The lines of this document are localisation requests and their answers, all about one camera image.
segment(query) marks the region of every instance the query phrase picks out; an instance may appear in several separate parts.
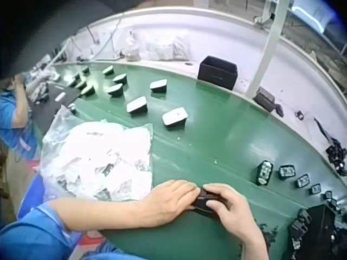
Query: green conveyor belt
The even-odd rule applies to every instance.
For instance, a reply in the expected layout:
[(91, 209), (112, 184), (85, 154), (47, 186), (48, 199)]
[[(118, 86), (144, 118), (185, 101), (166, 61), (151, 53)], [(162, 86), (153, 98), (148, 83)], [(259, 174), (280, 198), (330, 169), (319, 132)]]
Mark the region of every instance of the green conveyor belt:
[[(90, 65), (88, 84), (96, 94), (78, 99), (79, 117), (106, 119), (126, 127), (152, 123), (153, 181), (186, 179), (197, 185), (227, 183), (244, 194), (258, 224), (265, 230), (278, 226), (276, 242), (270, 247), (271, 259), (280, 259), (286, 247), (287, 225), (301, 207), (319, 205), (320, 195), (309, 196), (308, 188), (296, 189), (294, 180), (279, 180), (275, 172), (267, 187), (254, 184), (256, 167), (263, 160), (280, 165), (293, 164), (298, 177), (308, 173), (311, 184), (321, 183), (322, 192), (334, 190), (342, 197), (346, 186), (334, 175), (322, 156), (304, 139), (271, 115), (247, 101), (181, 75), (126, 65), (114, 65), (115, 75), (127, 73), (124, 96), (110, 98), (105, 93), (115, 75), (101, 73), (110, 64)], [(73, 75), (81, 66), (57, 66), (62, 75)], [(152, 94), (153, 81), (167, 79), (168, 92)], [(148, 113), (131, 117), (126, 104), (145, 95)], [(184, 107), (188, 119), (184, 129), (168, 131), (162, 115)], [(240, 246), (229, 238), (217, 221), (185, 213), (175, 222), (148, 230), (105, 231), (104, 235), (126, 252), (152, 260), (159, 259), (238, 259)]]

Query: finger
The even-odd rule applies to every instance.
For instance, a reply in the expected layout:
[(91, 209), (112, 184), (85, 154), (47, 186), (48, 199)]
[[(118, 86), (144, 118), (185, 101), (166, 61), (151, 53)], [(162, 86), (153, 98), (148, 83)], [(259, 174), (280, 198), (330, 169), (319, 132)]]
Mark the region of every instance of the finger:
[(172, 189), (172, 191), (175, 191), (186, 183), (188, 183), (186, 180), (176, 180), (173, 184), (170, 185), (170, 188)]
[(209, 192), (219, 194), (230, 203), (236, 202), (240, 196), (242, 196), (236, 190), (226, 184), (206, 184), (203, 187)]
[(178, 199), (181, 199), (184, 195), (186, 195), (188, 192), (194, 190), (196, 188), (196, 185), (194, 183), (184, 183), (179, 188), (174, 190), (173, 194), (174, 196), (177, 196)]
[(194, 209), (194, 207), (190, 207), (190, 206), (196, 200), (199, 194), (200, 194), (200, 188), (195, 187), (194, 190), (184, 195), (177, 203), (179, 212), (181, 213), (185, 209)]
[(229, 211), (225, 207), (225, 205), (217, 200), (208, 200), (206, 202), (206, 206), (211, 208), (213, 211), (215, 211), (220, 218), (222, 218), (222, 216), (229, 214)]
[(170, 185), (172, 185), (175, 182), (175, 180), (168, 180), (164, 183), (160, 183), (159, 185), (157, 185), (156, 187), (169, 187)]

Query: right hand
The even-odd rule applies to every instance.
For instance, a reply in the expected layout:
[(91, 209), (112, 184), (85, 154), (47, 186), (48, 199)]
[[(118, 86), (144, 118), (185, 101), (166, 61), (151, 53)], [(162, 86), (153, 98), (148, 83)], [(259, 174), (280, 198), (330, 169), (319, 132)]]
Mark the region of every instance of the right hand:
[(219, 216), (224, 227), (245, 244), (258, 239), (264, 239), (256, 225), (247, 199), (226, 184), (206, 184), (203, 186), (209, 192), (219, 194), (228, 202), (229, 209), (221, 202), (209, 200), (206, 205)]
[(25, 83), (25, 77), (23, 74), (17, 74), (15, 76), (15, 86), (16, 87), (23, 87)]

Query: hand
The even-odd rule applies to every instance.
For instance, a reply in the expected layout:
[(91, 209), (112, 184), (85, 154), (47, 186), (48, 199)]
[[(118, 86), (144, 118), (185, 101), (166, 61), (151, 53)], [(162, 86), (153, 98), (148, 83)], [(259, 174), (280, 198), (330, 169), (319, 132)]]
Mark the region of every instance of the hand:
[(218, 214), (222, 224), (230, 233), (245, 244), (255, 239), (264, 239), (254, 221), (247, 199), (243, 195), (226, 184), (206, 184), (203, 187), (227, 200), (229, 209), (216, 200), (209, 200), (206, 205)]
[(143, 228), (164, 225), (173, 221), (190, 206), (200, 193), (194, 183), (169, 180), (156, 186), (138, 202), (139, 222)]
[(25, 77), (23, 74), (17, 74), (15, 76), (15, 85), (16, 87), (23, 86), (25, 83)]

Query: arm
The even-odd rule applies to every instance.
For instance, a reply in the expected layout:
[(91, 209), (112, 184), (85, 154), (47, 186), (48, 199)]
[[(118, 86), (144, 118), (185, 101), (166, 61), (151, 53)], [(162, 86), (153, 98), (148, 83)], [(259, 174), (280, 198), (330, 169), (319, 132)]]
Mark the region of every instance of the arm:
[(210, 200), (224, 227), (239, 238), (245, 246), (245, 260), (268, 260), (264, 237), (256, 225), (247, 199), (226, 184), (204, 185), (207, 191), (219, 194), (229, 203), (229, 208), (219, 201)]
[(149, 228), (174, 220), (199, 195), (195, 184), (184, 180), (167, 181), (140, 201), (108, 202), (74, 198), (50, 201), (68, 230)]
[(24, 76), (15, 77), (16, 109), (12, 117), (13, 128), (24, 128), (28, 123), (28, 101), (24, 90)]

